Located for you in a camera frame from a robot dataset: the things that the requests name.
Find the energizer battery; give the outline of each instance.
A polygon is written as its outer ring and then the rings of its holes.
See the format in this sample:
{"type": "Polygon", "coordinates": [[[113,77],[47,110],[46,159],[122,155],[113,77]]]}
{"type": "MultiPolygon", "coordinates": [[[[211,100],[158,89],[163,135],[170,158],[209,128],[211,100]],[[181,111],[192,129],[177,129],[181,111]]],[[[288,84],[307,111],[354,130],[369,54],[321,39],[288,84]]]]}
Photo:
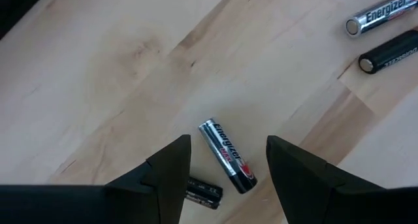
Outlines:
{"type": "Polygon", "coordinates": [[[209,119],[199,126],[199,130],[238,192],[244,194],[252,189],[257,184],[257,179],[221,125],[214,119],[209,119]]]}
{"type": "Polygon", "coordinates": [[[185,198],[211,208],[217,209],[221,204],[223,189],[196,178],[189,178],[185,198]]]}
{"type": "Polygon", "coordinates": [[[350,17],[346,31],[351,37],[359,35],[415,9],[418,0],[386,0],[350,17]]]}

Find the energizer max battery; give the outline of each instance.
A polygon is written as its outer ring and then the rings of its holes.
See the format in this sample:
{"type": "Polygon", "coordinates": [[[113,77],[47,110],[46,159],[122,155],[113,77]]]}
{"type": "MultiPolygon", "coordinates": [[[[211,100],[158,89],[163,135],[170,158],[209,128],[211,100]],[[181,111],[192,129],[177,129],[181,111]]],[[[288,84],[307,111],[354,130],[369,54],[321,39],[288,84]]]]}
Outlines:
{"type": "Polygon", "coordinates": [[[386,0],[356,13],[346,22],[346,31],[351,37],[359,35],[414,10],[418,0],[386,0]]]}
{"type": "Polygon", "coordinates": [[[221,125],[214,119],[209,119],[199,126],[199,130],[238,192],[244,194],[252,189],[257,184],[257,179],[221,125]]]}

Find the aa battery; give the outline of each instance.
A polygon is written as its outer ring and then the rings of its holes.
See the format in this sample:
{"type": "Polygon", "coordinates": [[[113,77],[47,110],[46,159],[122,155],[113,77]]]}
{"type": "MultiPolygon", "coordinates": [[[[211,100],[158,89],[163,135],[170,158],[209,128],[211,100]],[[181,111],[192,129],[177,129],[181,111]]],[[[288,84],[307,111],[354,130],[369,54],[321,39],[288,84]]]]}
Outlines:
{"type": "Polygon", "coordinates": [[[393,20],[408,11],[412,11],[418,4],[418,0],[386,0],[362,10],[346,22],[346,31],[351,37],[376,28],[390,20],[393,20]]]}
{"type": "Polygon", "coordinates": [[[199,126],[199,130],[238,192],[244,194],[252,189],[257,179],[221,125],[209,119],[199,126]]]}
{"type": "Polygon", "coordinates": [[[367,74],[375,74],[418,51],[418,27],[360,55],[359,67],[367,74]]]}
{"type": "Polygon", "coordinates": [[[223,189],[196,178],[189,178],[185,198],[211,208],[217,209],[221,204],[223,189]]]}

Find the wooden floor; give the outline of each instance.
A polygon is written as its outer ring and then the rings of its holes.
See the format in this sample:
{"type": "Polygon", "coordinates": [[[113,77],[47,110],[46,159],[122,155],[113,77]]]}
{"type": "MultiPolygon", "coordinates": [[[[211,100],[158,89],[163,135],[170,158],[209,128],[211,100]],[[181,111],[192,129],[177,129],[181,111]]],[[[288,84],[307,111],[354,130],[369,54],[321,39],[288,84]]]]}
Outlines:
{"type": "Polygon", "coordinates": [[[418,56],[359,54],[418,12],[351,39],[381,0],[41,0],[0,41],[0,183],[105,184],[181,134],[220,208],[185,224],[281,223],[265,158],[280,136],[383,187],[418,185],[418,56]],[[240,195],[197,126],[215,117],[259,179],[240,195]]]}

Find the black battery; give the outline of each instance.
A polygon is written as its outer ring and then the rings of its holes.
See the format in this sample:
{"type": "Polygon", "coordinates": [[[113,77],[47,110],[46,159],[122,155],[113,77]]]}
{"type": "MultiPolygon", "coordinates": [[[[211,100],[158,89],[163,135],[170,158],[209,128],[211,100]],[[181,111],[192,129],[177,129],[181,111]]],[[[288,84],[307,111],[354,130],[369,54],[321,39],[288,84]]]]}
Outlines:
{"type": "Polygon", "coordinates": [[[418,27],[360,55],[359,67],[367,74],[375,74],[417,52],[418,27]]]}
{"type": "Polygon", "coordinates": [[[222,195],[222,188],[196,178],[189,178],[185,192],[186,199],[215,210],[221,204],[222,195]]]}

